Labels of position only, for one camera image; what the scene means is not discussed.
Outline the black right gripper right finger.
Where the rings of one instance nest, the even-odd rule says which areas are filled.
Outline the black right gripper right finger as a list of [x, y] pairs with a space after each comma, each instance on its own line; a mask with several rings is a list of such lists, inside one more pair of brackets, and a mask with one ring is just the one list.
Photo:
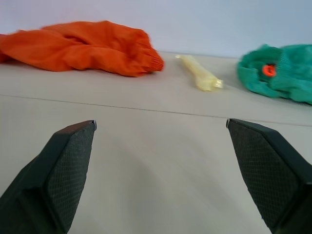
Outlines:
[[230, 118], [237, 162], [272, 234], [312, 234], [312, 165], [276, 130]]

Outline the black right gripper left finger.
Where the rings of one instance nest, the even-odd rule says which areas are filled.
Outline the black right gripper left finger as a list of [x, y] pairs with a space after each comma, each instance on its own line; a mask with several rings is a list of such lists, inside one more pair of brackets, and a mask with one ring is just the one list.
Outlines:
[[68, 234], [85, 186], [96, 121], [55, 132], [0, 197], [0, 234]]

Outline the green knitted cloth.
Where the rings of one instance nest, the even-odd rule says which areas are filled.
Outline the green knitted cloth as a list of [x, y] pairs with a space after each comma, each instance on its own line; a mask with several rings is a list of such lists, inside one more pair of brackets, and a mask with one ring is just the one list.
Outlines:
[[[263, 74], [266, 64], [275, 65], [276, 76]], [[253, 93], [312, 105], [312, 44], [262, 45], [241, 58], [237, 76]]]

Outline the orange knitted cloth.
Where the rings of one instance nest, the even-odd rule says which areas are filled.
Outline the orange knitted cloth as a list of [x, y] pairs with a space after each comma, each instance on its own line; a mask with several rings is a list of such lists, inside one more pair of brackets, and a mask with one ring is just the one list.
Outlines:
[[9, 60], [54, 72], [93, 69], [127, 77], [164, 68], [145, 31], [107, 20], [0, 34], [0, 63]]

